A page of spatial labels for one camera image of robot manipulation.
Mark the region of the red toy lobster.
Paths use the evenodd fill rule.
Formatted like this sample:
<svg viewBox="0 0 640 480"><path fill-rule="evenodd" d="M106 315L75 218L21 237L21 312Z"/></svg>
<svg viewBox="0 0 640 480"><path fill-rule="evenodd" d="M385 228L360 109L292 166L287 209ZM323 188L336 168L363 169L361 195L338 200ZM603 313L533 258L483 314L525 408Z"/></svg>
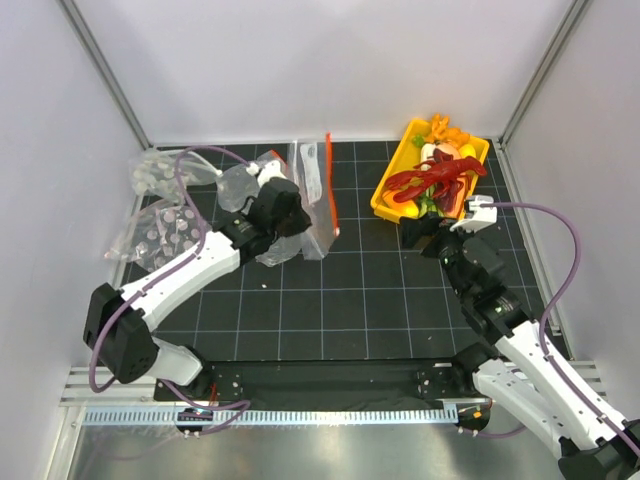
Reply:
<svg viewBox="0 0 640 480"><path fill-rule="evenodd" d="M471 171L478 176L485 176L487 171L482 163L473 157L444 162L432 162L432 167L423 171L420 168L405 170L388 177L384 182L387 190L396 192L397 201L414 200L434 185L440 188L436 197L442 197L451 188L453 181L463 172Z"/></svg>

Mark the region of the clear bag orange zipper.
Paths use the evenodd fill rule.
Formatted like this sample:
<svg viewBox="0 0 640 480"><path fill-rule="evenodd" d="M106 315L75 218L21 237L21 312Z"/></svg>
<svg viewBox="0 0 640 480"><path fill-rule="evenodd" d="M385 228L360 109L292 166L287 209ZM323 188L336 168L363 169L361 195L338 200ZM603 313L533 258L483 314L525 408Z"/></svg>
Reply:
<svg viewBox="0 0 640 480"><path fill-rule="evenodd" d="M311 226L299 235L282 238L257 261L267 267L284 263L298 254L304 260L320 261L340 235L333 191L333 145L327 132L322 139L300 139L287 149L284 175L300 191L302 207Z"/></svg>

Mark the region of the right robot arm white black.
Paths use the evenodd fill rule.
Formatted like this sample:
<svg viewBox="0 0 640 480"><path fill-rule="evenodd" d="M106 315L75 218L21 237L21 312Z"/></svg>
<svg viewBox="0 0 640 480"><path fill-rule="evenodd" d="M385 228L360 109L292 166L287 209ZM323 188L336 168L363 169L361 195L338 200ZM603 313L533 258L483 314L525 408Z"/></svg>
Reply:
<svg viewBox="0 0 640 480"><path fill-rule="evenodd" d="M501 404L556 458L566 479L629 479L639 471L639 423L599 395L548 339L504 282L502 258L481 238L436 214L400 222L403 247L426 242L481 342L452 359L463 396Z"/></svg>

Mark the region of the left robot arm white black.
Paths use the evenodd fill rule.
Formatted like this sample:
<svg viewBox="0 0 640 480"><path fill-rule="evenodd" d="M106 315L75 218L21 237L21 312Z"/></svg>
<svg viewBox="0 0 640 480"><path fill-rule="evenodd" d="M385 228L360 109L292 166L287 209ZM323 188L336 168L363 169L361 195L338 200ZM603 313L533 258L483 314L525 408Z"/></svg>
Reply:
<svg viewBox="0 0 640 480"><path fill-rule="evenodd" d="M101 393L112 384L96 380L96 368L103 365L121 384L149 375L177 396L190 400L207 396L215 383L213 365L194 348L156 338L154 332L205 286L310 225L298 187L287 179L272 178L250 198L247 211L230 213L212 228L203 228L195 246L163 267L120 288L109 283L97 287L83 332L91 350L91 390Z"/></svg>

